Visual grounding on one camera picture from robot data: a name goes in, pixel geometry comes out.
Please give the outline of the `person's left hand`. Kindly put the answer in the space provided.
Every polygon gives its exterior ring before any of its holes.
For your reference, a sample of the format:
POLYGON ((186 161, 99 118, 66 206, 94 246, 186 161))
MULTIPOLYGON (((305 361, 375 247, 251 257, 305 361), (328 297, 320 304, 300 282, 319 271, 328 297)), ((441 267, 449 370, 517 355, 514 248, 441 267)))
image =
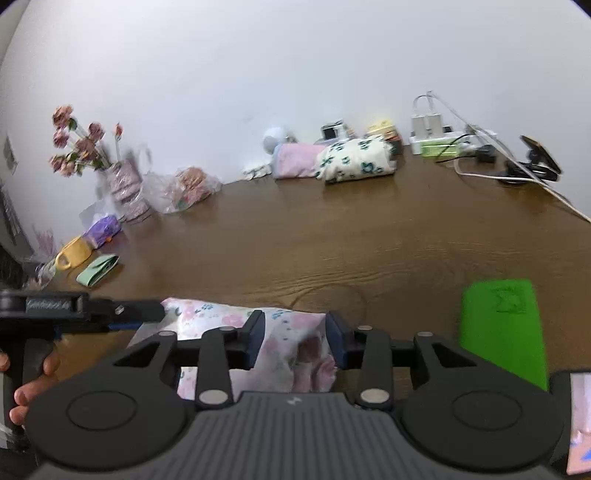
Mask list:
POLYGON ((42 374, 35 380, 23 384, 15 391, 15 407, 9 412, 9 418, 13 424, 22 426, 29 411, 30 402, 36 396, 44 393, 58 383, 57 370, 59 366, 59 354, 56 349, 53 349, 44 359, 42 374))

